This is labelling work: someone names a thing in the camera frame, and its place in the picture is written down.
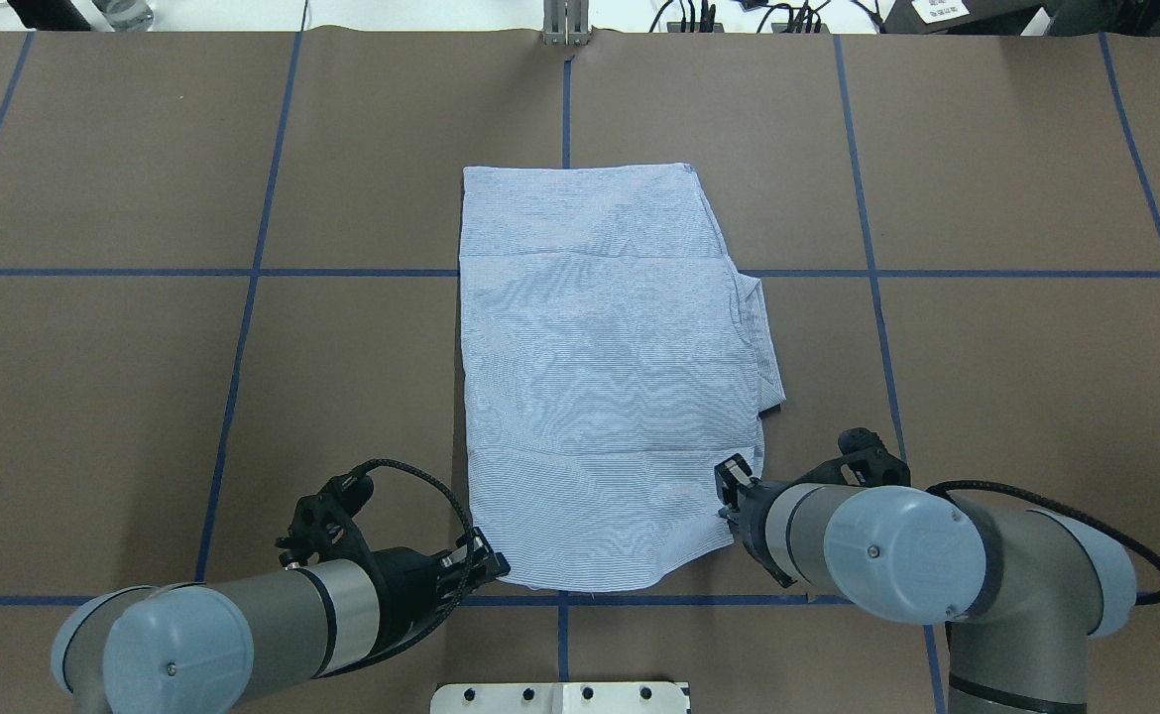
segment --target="cable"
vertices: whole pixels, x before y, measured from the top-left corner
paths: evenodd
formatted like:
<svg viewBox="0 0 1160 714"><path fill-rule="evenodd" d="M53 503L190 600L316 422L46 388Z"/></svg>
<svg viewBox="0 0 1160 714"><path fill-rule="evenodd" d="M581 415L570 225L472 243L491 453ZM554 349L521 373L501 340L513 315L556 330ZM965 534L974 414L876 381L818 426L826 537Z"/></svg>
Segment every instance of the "cable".
<svg viewBox="0 0 1160 714"><path fill-rule="evenodd" d="M865 13L867 17L870 17L870 22L879 30L879 35L884 35L884 17L879 14L879 0L876 0L876 8L873 10L869 6L862 5L862 0L849 0L849 3L860 6L862 13Z"/></svg>
<svg viewBox="0 0 1160 714"><path fill-rule="evenodd" d="M1079 523L1082 523L1085 525L1092 525L1093 529L1096 529L1099 532L1107 534L1107 537L1110 537L1116 541L1118 541L1119 544L1123 544L1123 546L1128 548L1128 551L1131 551L1139 558L1146 560L1147 563L1153 566L1157 569L1157 573L1160 574L1160 555L1157 555L1157 553L1152 552L1151 548L1144 546L1143 542L1139 542L1137 541L1137 539L1129 537L1129 534L1119 532L1119 530L1116 530L1112 525L1105 524L1104 520L1100 520L1097 518L1088 516L1087 513L1082 513L1082 511L1079 511L1075 508L1070 508L1068 505L1065 505L1059 501L1052 501L1051 497L1038 496L1037 493L1032 493L1023 488L1016 488L1014 487L1014 485L1001 485L995 482L976 482L976 480L962 480L962 482L943 482L934 485L934 487L928 489L928 493L931 493L933 496L945 497L947 501L949 501L949 496L947 496L948 491L1001 493L1005 494L1005 496L1018 497L1020 501L1025 501L1029 503L1034 503L1034 505L1047 508L1049 511L1056 511L1056 513L1060 513L1061 516L1073 518L1074 520L1079 520ZM1159 602L1160 602L1160 588L1157 589L1157 591L1154 592L1146 592L1143 595L1138 595L1136 597L1137 605L1157 605L1159 604Z"/></svg>
<svg viewBox="0 0 1160 714"><path fill-rule="evenodd" d="M802 5L802 8L797 10L796 19L788 23L788 27L783 28L784 32L799 32L805 26L811 24L810 19L810 6L807 3Z"/></svg>
<svg viewBox="0 0 1160 714"><path fill-rule="evenodd" d="M792 8L792 6L788 3L770 5L769 9L766 10L766 16L761 17L761 23L756 26L757 35L761 35L762 29L766 29L766 20L769 19L769 15L774 15L775 10L778 9L788 10L788 27L790 27L790 24L792 23L792 13L796 12L796 8Z"/></svg>
<svg viewBox="0 0 1160 714"><path fill-rule="evenodd" d="M814 27L806 28L805 31L814 32L814 35L822 31L822 8L826 8L828 5L831 5L831 0L822 0L822 3L814 8Z"/></svg>
<svg viewBox="0 0 1160 714"><path fill-rule="evenodd" d="M449 489L447 485L443 485L443 482L432 476L430 474L427 474L425 471L418 469L416 466L409 466L403 461L394 461L392 460L392 458L371 458L371 460L363 461L363 464L361 464L360 466L355 466L353 471L362 471L362 473L367 474L368 471L376 469L376 467L378 466L389 466L391 467L391 469L404 471L405 474L412 474L418 479L425 480L426 483L433 485L435 489L438 489L438 491L443 494L443 497L448 498L448 504L452 507L454 513L456 513L457 519L461 520L461 531L463 534L465 534L467 547L473 546L474 525L471 524L470 516L466 515L466 508L463 507L459 501L457 501L457 496L456 494L452 493L452 489ZM336 672L332 672L325 676L333 677L335 675L345 675L346 672L354 672L354 670L362 670L363 668L370 668L370 665L372 664L377 664L378 662L384 662L385 660L390 660L391 656L401 654L401 651L407 650L413 644L416 644L416 642L421 642L422 639L429 636L430 633L433 633L436 628L438 628L440 625L443 624L443 621L447 620L450 614L452 614L452 611L456 610L458 605L461 605L461 602L465 600L466 596L470 595L471 591L470 574L473 571L473 569L474 569L473 558L466 556L465 564L463 564L461 569L461 586L457 588L456 595L454 595L451 600L445 602L443 607L440 607L438 613L436 613L435 615L435 619L430 620L430 624L427 625L425 628L422 628L420 632L418 632L418 634L413 635L412 638L408 638L407 641L400 642L399 644L396 644L390 649L379 651L379 654L377 655L367 656L364 660L355 662L354 664L346 665L346 668L339 669L336 670Z"/></svg>
<svg viewBox="0 0 1160 714"><path fill-rule="evenodd" d="M664 16L664 10L667 10L667 6L672 5L672 0L666 0L665 3L660 5L660 12L655 13L655 19L652 20L652 28L648 31L655 31L655 26L659 23L659 19ZM686 28L686 10L681 10L681 28Z"/></svg>

